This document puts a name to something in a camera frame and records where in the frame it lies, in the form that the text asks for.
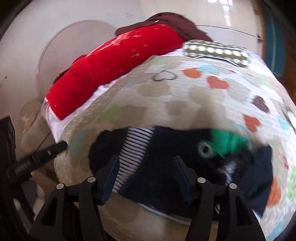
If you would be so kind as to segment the navy striped child pants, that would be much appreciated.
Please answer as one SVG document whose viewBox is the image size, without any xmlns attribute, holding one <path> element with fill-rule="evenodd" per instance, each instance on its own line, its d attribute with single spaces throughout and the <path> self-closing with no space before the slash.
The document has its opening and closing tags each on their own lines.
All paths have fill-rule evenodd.
<svg viewBox="0 0 296 241">
<path fill-rule="evenodd" d="M 269 145 L 250 150 L 247 138 L 231 132 L 155 126 L 103 131 L 88 159 L 97 173 L 117 156 L 113 192 L 156 213 L 190 218 L 192 187 L 202 177 L 215 185 L 236 184 L 262 216 L 273 182 L 272 153 Z"/>
</svg>

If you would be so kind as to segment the heart patterned quilt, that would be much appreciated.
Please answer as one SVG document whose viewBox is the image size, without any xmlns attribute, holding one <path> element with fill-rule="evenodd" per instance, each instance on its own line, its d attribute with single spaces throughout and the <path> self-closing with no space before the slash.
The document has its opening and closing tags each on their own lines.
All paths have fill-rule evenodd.
<svg viewBox="0 0 296 241">
<path fill-rule="evenodd" d="M 273 184 L 260 225 L 278 240 L 295 213 L 295 104 L 256 55 L 248 68 L 186 57 L 182 50 L 155 56 L 100 86 L 51 130 L 69 149 L 58 156 L 59 181 L 70 186 L 91 175 L 88 153 L 104 130 L 165 126 L 217 128 L 248 139 L 250 149 L 273 150 Z"/>
</svg>

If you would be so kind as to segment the round white headboard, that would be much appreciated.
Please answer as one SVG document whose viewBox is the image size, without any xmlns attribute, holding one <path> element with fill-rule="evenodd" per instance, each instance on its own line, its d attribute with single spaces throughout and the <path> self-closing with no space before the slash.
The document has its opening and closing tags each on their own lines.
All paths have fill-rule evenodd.
<svg viewBox="0 0 296 241">
<path fill-rule="evenodd" d="M 78 57 L 114 38 L 116 27 L 99 20 L 75 22 L 60 30 L 41 54 L 37 82 L 39 99 L 43 100 L 58 74 Z"/>
</svg>

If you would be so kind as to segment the long red pillow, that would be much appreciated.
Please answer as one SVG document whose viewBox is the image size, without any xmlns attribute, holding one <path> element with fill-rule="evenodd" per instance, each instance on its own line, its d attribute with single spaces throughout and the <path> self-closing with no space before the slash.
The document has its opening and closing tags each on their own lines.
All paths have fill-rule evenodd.
<svg viewBox="0 0 296 241">
<path fill-rule="evenodd" d="M 163 24 L 121 34 L 74 62 L 45 98 L 55 107 L 75 109 L 100 85 L 125 75 L 151 56 L 180 48 L 184 42 L 184 38 Z"/>
</svg>

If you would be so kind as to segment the olive cloud patterned bolster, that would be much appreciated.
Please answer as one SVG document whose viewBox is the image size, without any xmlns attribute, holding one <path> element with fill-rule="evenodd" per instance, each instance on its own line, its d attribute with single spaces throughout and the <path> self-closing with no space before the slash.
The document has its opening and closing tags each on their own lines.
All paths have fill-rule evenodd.
<svg viewBox="0 0 296 241">
<path fill-rule="evenodd" d="M 247 68 L 250 64 L 248 52 L 241 47 L 224 45 L 219 42 L 189 40 L 182 46 L 185 56 L 191 58 L 215 58 L 235 66 Z"/>
</svg>

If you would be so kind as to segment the dark maroon garment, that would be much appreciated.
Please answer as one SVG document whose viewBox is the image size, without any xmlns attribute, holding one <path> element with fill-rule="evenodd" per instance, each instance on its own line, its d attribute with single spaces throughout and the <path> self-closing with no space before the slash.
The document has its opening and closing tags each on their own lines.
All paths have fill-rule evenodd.
<svg viewBox="0 0 296 241">
<path fill-rule="evenodd" d="M 158 13 L 149 17 L 143 22 L 138 22 L 129 26 L 118 28 L 115 31 L 115 35 L 119 36 L 129 31 L 155 24 L 163 24 L 171 27 L 186 41 L 203 40 L 207 42 L 213 42 L 213 40 L 205 32 L 199 30 L 192 21 L 182 15 L 170 12 Z"/>
</svg>

